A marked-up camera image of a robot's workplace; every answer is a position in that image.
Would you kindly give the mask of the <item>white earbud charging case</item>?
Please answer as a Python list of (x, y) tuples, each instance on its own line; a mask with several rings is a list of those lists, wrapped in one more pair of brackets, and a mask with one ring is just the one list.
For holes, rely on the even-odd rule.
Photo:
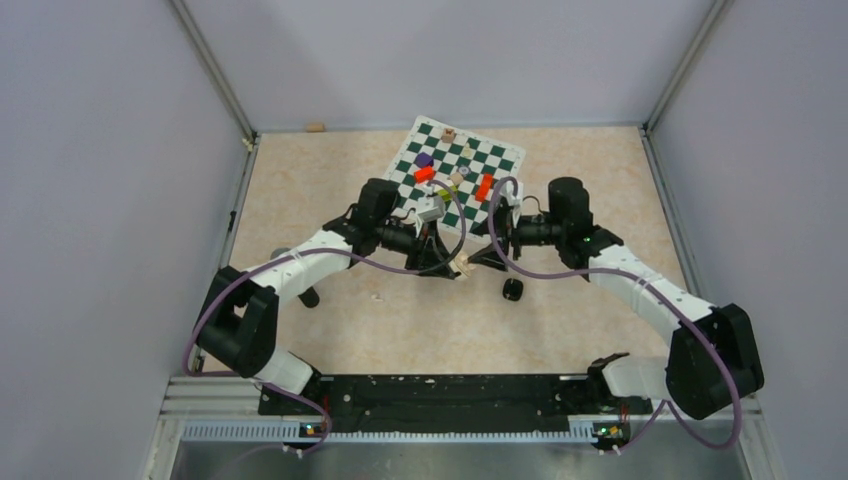
[(458, 253), (449, 263), (449, 267), (456, 275), (456, 280), (465, 280), (469, 278), (476, 266), (469, 260), (469, 255), (464, 251)]

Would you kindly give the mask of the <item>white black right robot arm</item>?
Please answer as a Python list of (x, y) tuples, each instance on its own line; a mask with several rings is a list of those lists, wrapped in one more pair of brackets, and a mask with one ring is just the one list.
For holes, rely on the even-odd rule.
[(526, 277), (580, 277), (617, 298), (646, 322), (668, 348), (659, 357), (614, 354), (595, 362), (586, 385), (589, 404), (612, 412), (626, 397), (666, 400), (695, 420), (725, 408), (742, 410), (744, 397), (764, 385), (751, 320), (740, 306), (718, 306), (648, 266), (612, 231), (598, 225), (581, 180), (549, 182), (547, 210), (521, 212), (523, 186), (513, 177), (493, 183), (491, 208), (480, 232), (490, 245), (475, 254)]

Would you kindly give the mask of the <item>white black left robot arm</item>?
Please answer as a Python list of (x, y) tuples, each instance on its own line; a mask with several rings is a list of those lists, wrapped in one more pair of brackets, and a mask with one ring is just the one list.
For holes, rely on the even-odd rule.
[(220, 269), (210, 284), (189, 341), (221, 362), (228, 374), (251, 379), (282, 391), (283, 401), (297, 413), (319, 404), (317, 370), (277, 343), (281, 305), (298, 298), (314, 307), (320, 298), (315, 284), (364, 263), (377, 248), (406, 257), (402, 275), (455, 278), (450, 262), (457, 250), (447, 251), (437, 222), (458, 203), (444, 183), (430, 180), (426, 193), (407, 213), (397, 217), (398, 183), (372, 178), (344, 214), (325, 223), (301, 245), (264, 264), (239, 271)]

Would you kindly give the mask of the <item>black earbud charging case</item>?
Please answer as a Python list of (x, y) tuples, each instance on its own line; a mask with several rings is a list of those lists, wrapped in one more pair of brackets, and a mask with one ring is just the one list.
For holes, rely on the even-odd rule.
[(524, 283), (517, 278), (508, 278), (502, 287), (504, 299), (512, 302), (520, 301), (524, 293)]

